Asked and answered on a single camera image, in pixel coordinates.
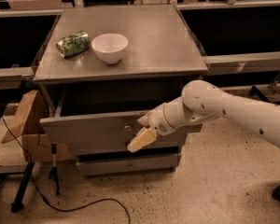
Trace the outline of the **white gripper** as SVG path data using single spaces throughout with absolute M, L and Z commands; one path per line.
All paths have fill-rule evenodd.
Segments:
M 157 140 L 158 135 L 169 135 L 176 131 L 165 117 L 166 103 L 157 106 L 140 117 L 137 122 L 144 126 L 132 139 L 127 149 L 134 153 Z

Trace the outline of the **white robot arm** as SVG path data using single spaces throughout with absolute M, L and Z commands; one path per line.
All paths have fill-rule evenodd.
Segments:
M 224 92 L 203 80 L 194 80 L 181 96 L 155 107 L 138 122 L 142 129 L 128 145 L 136 152 L 184 126 L 225 118 L 280 148 L 280 105 L 252 100 Z

